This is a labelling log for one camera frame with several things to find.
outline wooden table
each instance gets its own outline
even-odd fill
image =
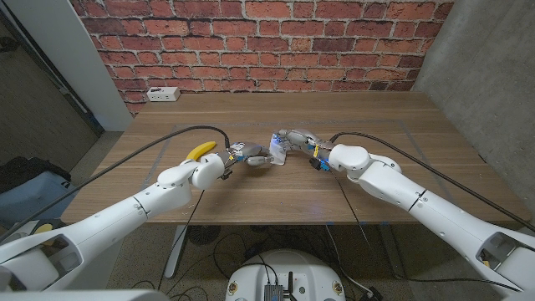
[[[278,129],[303,128],[327,140],[340,131],[360,131],[388,141],[439,171],[528,220],[530,213],[500,177],[422,93],[358,92],[302,94],[183,94],[175,103],[149,103],[137,115],[97,171],[163,135],[189,125],[214,125],[231,142],[269,146]],[[160,143],[86,186],[62,215],[77,222],[155,182],[164,169],[178,165],[187,153],[220,134],[194,130]],[[361,145],[370,153],[396,160],[405,175],[467,212],[490,222],[509,218],[437,178],[412,161],[372,140],[355,136],[337,142]],[[228,180],[205,192],[191,224],[325,224],[351,223],[354,217],[333,176],[316,171],[302,153],[288,153],[284,166],[236,164]],[[406,212],[369,196],[345,175],[339,178],[362,222],[403,223]],[[186,223],[199,197],[183,208],[149,222]]]

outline red brick wall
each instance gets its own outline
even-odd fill
[[[450,12],[434,1],[71,0],[130,111],[151,86],[409,90]]]

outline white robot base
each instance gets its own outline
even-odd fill
[[[344,286],[338,274],[316,257],[301,251],[277,249],[249,259],[234,272],[225,298],[226,301],[284,299],[343,301]]]

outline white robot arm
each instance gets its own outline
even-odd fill
[[[236,143],[199,162],[183,161],[163,171],[152,186],[67,227],[19,238],[0,246],[1,272],[9,272],[8,290],[60,290],[69,285],[98,254],[148,219],[191,200],[190,184],[205,190],[226,178],[237,161],[269,162],[267,149]]]
[[[369,154],[359,146],[335,145],[307,130],[280,130],[272,152],[309,153],[317,169],[346,171],[350,181],[370,195],[401,208],[450,244],[485,279],[518,291],[535,289],[535,237],[484,222],[401,174],[390,158]],[[493,285],[503,296],[516,291]]]

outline power strip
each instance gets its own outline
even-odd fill
[[[150,101],[176,101],[180,95],[177,87],[153,87],[147,92]]]

